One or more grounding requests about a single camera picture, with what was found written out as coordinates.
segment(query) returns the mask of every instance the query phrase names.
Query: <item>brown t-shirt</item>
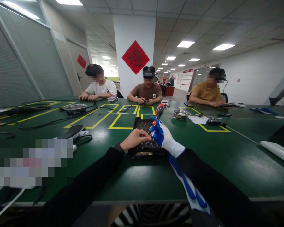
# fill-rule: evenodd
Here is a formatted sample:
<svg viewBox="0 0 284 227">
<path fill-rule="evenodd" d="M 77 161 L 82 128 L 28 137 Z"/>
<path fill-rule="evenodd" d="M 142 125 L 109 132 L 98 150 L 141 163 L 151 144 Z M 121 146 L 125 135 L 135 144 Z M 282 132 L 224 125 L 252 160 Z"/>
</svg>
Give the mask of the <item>brown t-shirt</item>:
<svg viewBox="0 0 284 227">
<path fill-rule="evenodd" d="M 220 94 L 220 89 L 216 88 L 208 88 L 206 87 L 206 81 L 196 84 L 192 88 L 192 92 L 197 94 L 197 97 L 200 99 L 213 101 L 222 98 Z"/>
<path fill-rule="evenodd" d="M 147 88 L 145 84 L 138 84 L 130 92 L 134 97 L 145 98 L 145 99 L 155 99 L 162 96 L 162 90 L 159 84 L 152 84 L 150 88 Z"/>
</svg>

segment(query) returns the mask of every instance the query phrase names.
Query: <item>white t-shirt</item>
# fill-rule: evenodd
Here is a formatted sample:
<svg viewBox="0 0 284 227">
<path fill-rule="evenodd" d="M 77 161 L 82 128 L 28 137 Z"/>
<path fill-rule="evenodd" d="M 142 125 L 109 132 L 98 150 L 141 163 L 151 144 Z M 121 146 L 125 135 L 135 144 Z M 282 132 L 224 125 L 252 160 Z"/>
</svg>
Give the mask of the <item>white t-shirt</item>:
<svg viewBox="0 0 284 227">
<path fill-rule="evenodd" d="M 117 87 L 115 83 L 107 79 L 105 80 L 105 84 L 103 84 L 102 86 L 96 83 L 92 83 L 91 85 L 88 86 L 88 88 L 85 91 L 91 95 L 98 95 L 98 94 L 107 94 L 108 93 L 107 90 L 109 90 L 109 92 L 113 96 L 117 96 Z"/>
</svg>

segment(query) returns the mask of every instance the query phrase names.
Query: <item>chinese character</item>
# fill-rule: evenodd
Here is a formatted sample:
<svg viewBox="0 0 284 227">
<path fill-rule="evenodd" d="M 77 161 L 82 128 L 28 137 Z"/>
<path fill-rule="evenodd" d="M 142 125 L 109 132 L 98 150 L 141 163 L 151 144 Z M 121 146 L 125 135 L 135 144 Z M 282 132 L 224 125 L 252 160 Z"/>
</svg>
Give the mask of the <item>chinese character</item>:
<svg viewBox="0 0 284 227">
<path fill-rule="evenodd" d="M 141 66 L 143 62 L 143 57 L 140 55 L 141 51 L 135 50 L 133 54 L 129 54 L 129 60 L 132 65 Z"/>
</svg>

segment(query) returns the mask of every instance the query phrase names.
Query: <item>glove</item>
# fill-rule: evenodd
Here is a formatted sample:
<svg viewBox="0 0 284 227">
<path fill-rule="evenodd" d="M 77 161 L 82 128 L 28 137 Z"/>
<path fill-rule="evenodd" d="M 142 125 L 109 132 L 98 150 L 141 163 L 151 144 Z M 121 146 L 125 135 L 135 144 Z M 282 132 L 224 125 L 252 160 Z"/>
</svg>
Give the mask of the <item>glove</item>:
<svg viewBox="0 0 284 227">
<path fill-rule="evenodd" d="M 160 120 L 156 120 L 156 125 L 150 127 L 152 138 L 155 139 L 157 144 L 167 150 L 172 156 L 177 158 L 184 150 L 185 147 L 174 140 L 168 128 Z"/>
</svg>

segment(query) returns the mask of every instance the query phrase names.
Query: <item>door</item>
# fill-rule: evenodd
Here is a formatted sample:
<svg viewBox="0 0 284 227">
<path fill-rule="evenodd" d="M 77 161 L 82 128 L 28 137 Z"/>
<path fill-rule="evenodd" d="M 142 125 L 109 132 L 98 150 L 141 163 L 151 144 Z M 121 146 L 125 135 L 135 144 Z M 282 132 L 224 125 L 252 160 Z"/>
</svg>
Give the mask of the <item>door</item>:
<svg viewBox="0 0 284 227">
<path fill-rule="evenodd" d="M 85 74 L 86 67 L 90 64 L 87 49 L 67 40 L 67 44 L 70 50 L 70 55 L 72 57 L 76 74 L 81 86 L 81 90 L 85 89 L 91 84 L 92 80 Z M 86 61 L 86 66 L 83 68 L 78 62 L 78 57 L 81 55 Z"/>
</svg>

